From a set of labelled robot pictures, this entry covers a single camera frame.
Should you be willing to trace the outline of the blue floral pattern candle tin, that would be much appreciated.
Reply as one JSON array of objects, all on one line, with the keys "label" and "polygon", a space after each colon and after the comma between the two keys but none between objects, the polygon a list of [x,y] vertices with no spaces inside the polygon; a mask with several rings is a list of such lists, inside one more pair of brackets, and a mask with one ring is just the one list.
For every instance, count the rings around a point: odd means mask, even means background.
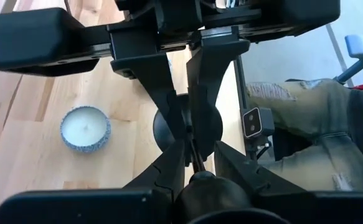
[{"label": "blue floral pattern candle tin", "polygon": [[80,106],[70,110],[60,123],[64,144],[77,152],[93,153],[106,145],[111,136],[107,115],[93,106]]}]

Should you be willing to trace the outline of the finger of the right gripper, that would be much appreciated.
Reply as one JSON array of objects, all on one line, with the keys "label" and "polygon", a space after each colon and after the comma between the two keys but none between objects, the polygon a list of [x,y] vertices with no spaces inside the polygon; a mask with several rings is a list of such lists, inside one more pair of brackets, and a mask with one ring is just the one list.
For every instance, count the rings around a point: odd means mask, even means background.
[{"label": "finger of the right gripper", "polygon": [[175,139],[186,136],[186,126],[172,82],[167,55],[158,52],[157,32],[134,22],[108,26],[114,72],[136,78],[164,117]]},{"label": "finger of the right gripper", "polygon": [[197,30],[191,36],[187,62],[188,95],[196,149],[206,159],[221,139],[222,128],[215,123],[215,104],[224,74],[231,61],[249,49],[237,26]]}]

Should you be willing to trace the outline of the blue office chair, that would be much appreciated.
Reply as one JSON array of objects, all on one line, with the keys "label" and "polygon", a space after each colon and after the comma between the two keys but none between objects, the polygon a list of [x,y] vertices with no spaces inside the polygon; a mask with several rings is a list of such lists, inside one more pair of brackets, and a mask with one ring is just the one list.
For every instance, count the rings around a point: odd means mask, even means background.
[{"label": "blue office chair", "polygon": [[357,61],[340,75],[334,77],[337,82],[343,84],[363,70],[363,35],[347,35],[345,41],[349,56],[356,58]]}]

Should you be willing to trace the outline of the person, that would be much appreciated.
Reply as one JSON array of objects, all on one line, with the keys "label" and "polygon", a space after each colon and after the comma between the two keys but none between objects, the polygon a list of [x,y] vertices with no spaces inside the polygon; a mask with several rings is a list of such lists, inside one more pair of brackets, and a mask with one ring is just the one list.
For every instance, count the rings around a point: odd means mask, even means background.
[{"label": "person", "polygon": [[306,190],[363,191],[363,90],[332,79],[247,84],[252,106],[309,141],[266,168]]}]

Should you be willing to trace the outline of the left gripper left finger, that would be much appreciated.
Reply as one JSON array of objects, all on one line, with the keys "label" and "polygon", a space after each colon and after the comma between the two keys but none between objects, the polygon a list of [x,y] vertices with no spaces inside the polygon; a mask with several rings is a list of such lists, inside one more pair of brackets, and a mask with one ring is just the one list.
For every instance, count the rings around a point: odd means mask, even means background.
[{"label": "left gripper left finger", "polygon": [[177,140],[124,189],[146,188],[162,192],[174,202],[184,188],[185,143]]}]

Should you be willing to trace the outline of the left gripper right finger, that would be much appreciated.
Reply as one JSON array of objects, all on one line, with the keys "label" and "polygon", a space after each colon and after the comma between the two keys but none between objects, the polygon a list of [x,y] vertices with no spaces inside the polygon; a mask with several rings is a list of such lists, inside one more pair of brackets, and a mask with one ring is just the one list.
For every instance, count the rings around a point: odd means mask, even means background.
[{"label": "left gripper right finger", "polygon": [[215,143],[215,171],[219,177],[241,186],[249,195],[286,195],[303,191],[222,141]]}]

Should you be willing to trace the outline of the black rig frame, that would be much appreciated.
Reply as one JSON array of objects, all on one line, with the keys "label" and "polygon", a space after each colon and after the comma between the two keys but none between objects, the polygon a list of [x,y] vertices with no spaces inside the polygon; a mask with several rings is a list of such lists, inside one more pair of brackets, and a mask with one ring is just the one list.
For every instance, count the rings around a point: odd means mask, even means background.
[{"label": "black rig frame", "polygon": [[237,84],[238,102],[242,128],[244,128],[243,115],[250,110],[246,94],[245,76],[243,71],[242,58],[239,55],[234,61],[235,78]]}]

